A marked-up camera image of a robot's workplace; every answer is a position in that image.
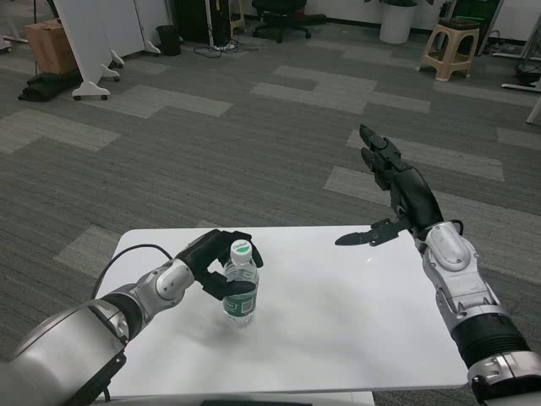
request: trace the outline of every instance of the wooden stool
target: wooden stool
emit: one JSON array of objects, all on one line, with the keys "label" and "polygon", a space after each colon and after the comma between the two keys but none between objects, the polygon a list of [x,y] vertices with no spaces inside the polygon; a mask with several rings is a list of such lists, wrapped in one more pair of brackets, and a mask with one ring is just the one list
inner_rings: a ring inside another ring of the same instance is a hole
[{"label": "wooden stool", "polygon": [[[434,39],[439,33],[447,34],[449,39],[447,47],[441,51],[432,51]],[[468,36],[473,37],[469,56],[458,53],[458,47],[462,40]],[[477,50],[478,41],[479,23],[458,18],[441,19],[440,23],[434,28],[429,43],[424,48],[423,56],[419,62],[419,69],[425,66],[436,68],[436,80],[447,81],[451,74],[457,70],[465,70],[466,77],[469,78],[472,73],[473,56]]]},{"label": "wooden stool", "polygon": [[243,6],[243,0],[238,0],[238,8],[240,13],[240,19],[237,19],[233,21],[231,19],[231,1],[229,0],[229,21],[231,24],[231,38],[233,38],[233,32],[236,28],[246,28],[246,19],[244,18],[244,6]]}]

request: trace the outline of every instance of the cardboard box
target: cardboard box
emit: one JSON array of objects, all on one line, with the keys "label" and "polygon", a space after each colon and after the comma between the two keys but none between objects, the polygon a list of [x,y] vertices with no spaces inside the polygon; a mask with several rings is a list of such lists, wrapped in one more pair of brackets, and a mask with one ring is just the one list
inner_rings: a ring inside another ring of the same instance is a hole
[{"label": "cardboard box", "polygon": [[25,30],[41,72],[68,74],[77,69],[74,53],[59,20],[27,25]]}]

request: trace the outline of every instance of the green bottle label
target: green bottle label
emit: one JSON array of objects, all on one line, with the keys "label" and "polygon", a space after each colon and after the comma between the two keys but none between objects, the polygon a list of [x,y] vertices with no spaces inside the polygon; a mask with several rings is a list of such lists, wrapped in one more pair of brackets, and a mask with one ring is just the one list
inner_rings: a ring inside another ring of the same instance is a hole
[{"label": "green bottle label", "polygon": [[243,317],[255,310],[256,299],[257,291],[254,291],[250,296],[243,299],[238,299],[235,296],[227,296],[223,300],[223,308],[233,317]]}]

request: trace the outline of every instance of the potted plant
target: potted plant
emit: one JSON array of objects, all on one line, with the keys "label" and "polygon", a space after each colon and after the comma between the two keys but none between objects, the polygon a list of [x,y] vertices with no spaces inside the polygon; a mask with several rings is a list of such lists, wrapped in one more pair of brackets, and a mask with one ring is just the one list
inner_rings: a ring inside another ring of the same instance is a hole
[{"label": "potted plant", "polygon": [[[426,0],[430,5],[434,0]],[[409,37],[415,12],[416,0],[380,0],[384,3],[383,19],[381,21],[380,39],[389,44],[403,44]]]}]

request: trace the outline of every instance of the plastic bottle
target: plastic bottle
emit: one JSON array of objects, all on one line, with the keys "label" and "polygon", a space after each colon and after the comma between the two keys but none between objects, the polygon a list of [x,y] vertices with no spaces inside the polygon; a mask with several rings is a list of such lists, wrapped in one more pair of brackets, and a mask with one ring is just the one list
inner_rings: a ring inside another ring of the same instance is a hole
[{"label": "plastic bottle", "polygon": [[224,269],[228,282],[248,281],[255,284],[255,290],[252,292],[227,296],[223,300],[223,309],[233,323],[246,325],[254,316],[257,288],[260,283],[257,266],[252,260],[252,244],[244,239],[235,241],[231,246],[231,259]]}]

